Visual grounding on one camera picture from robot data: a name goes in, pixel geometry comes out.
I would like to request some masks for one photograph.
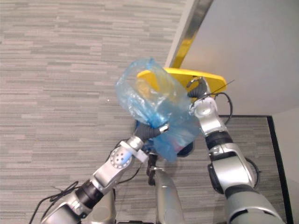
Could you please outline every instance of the floor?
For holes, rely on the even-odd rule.
[[[27,223],[37,202],[57,193],[54,186],[82,183],[118,140],[131,135],[134,121],[118,105],[114,84],[135,59],[165,62],[184,5],[1,1],[1,223]],[[228,127],[263,171],[259,190],[285,220],[266,118],[234,118]],[[223,196],[211,187],[202,137],[191,156],[160,163],[177,185],[187,224],[224,221]],[[118,221],[155,220],[154,189],[144,169],[117,187]]]

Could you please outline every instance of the blue object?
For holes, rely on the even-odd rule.
[[[159,91],[136,78],[144,70],[155,74]],[[169,123],[169,131],[152,140],[156,152],[168,161],[175,161],[177,153],[200,133],[198,120],[189,114],[187,91],[153,59],[131,63],[116,83],[116,94],[120,105],[136,120],[152,127]]]

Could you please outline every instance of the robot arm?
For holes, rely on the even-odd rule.
[[[168,124],[151,128],[140,124],[135,134],[120,142],[108,160],[76,191],[42,220],[42,224],[79,224],[101,198],[116,186],[121,176],[134,164],[135,158],[144,163],[148,156],[141,150],[147,139],[168,130]]]
[[[253,189],[250,166],[218,116],[215,100],[210,97],[205,79],[200,79],[198,87],[188,95],[198,98],[190,109],[199,119],[206,139],[211,160],[208,171],[212,186],[226,197],[227,223],[282,224],[281,217],[270,202]]]

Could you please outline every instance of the wire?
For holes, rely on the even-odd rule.
[[[117,148],[117,147],[120,145],[120,142],[121,142],[121,141],[127,141],[127,140],[128,140],[128,139],[122,139],[122,140],[120,140],[120,141],[115,145],[114,148]],[[139,172],[139,170],[140,170],[140,168],[141,168],[141,165],[142,165],[142,164],[140,164],[139,168],[136,170],[136,172],[134,173],[133,176],[131,176],[130,178],[128,178],[128,179],[126,179],[126,180],[124,180],[124,181],[120,181],[120,182],[118,182],[117,184],[125,183],[125,182],[128,182],[128,181],[132,180],[132,179],[138,174],[138,172]],[[43,199],[37,204],[36,209],[34,210],[34,212],[33,212],[32,216],[31,216],[31,219],[30,219],[30,221],[29,221],[28,224],[32,224],[32,221],[33,221],[33,219],[34,219],[34,217],[35,217],[35,215],[36,215],[36,213],[37,213],[39,207],[41,206],[41,204],[42,204],[44,201],[50,199],[50,202],[52,202],[52,203],[51,203],[50,206],[46,209],[46,211],[43,213],[43,216],[42,216],[41,220],[47,215],[48,211],[52,208],[52,206],[53,206],[53,205],[54,205],[60,198],[62,198],[62,197],[64,197],[64,196],[68,195],[68,194],[71,193],[73,190],[78,189],[78,188],[81,187],[81,186],[77,186],[77,185],[78,185],[78,181],[75,181],[74,183],[72,183],[70,186],[68,186],[68,187],[67,187],[66,189],[64,189],[64,190],[60,190],[59,188],[53,187],[53,188],[55,188],[55,189],[60,190],[60,193],[55,194],[55,195],[51,195],[51,196],[49,196],[49,197],[45,197],[45,198],[43,198]]]
[[[51,196],[49,196],[49,197],[45,197],[45,198],[43,198],[43,199],[37,204],[36,209],[34,210],[34,212],[33,212],[32,216],[31,216],[31,219],[30,219],[30,221],[29,221],[28,224],[31,224],[31,223],[32,223],[32,221],[33,221],[33,219],[34,219],[34,217],[35,217],[35,215],[36,215],[36,213],[37,213],[39,207],[41,206],[41,204],[42,204],[44,201],[50,199],[50,202],[52,202],[52,203],[51,203],[51,205],[47,208],[47,210],[43,213],[43,216],[42,216],[41,219],[43,219],[43,218],[47,215],[47,212],[50,210],[50,208],[51,208],[51,207],[52,207],[52,206],[53,206],[53,205],[54,205],[60,198],[62,198],[63,196],[68,195],[68,194],[71,193],[73,190],[78,189],[78,188],[80,187],[80,186],[77,187],[77,185],[78,185],[78,181],[75,181],[75,182],[72,183],[70,186],[68,186],[66,189],[64,189],[64,190],[60,190],[60,193],[55,194],[55,195],[51,195]]]
[[[226,98],[228,99],[228,102],[229,102],[229,116],[228,116],[228,119],[224,122],[224,124],[227,125],[229,123],[230,119],[233,116],[233,110],[234,110],[233,102],[232,102],[231,98],[229,97],[229,95],[225,92],[218,92],[218,93],[213,93],[213,94],[215,94],[214,99],[216,99],[216,97],[218,95],[225,95]]]
[[[220,87],[219,89],[216,89],[214,92],[212,92],[212,94],[216,93],[218,90],[221,90],[223,87],[225,87],[225,86],[227,86],[227,85],[229,85],[229,84],[233,83],[234,81],[235,81],[235,80],[233,79],[232,81],[230,81],[230,82],[226,83],[225,85],[223,85],[223,86],[222,86],[222,87]]]
[[[138,172],[139,172],[141,166],[142,166],[142,163],[140,164],[139,168],[136,170],[136,172],[134,173],[133,176],[131,176],[130,178],[128,178],[128,179],[126,179],[126,180],[124,180],[124,181],[119,181],[117,184],[125,183],[125,182],[128,182],[128,181],[132,180],[132,179],[138,174]]]
[[[256,183],[254,185],[253,188],[257,188],[258,184],[260,183],[260,179],[261,179],[261,171],[258,169],[257,165],[249,158],[245,157],[246,161],[249,162],[254,170],[256,171]]]

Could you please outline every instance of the white wall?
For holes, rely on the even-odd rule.
[[[273,115],[294,223],[299,223],[299,107]]]
[[[227,90],[234,114],[297,107],[299,1],[214,0],[181,68],[235,79]]]

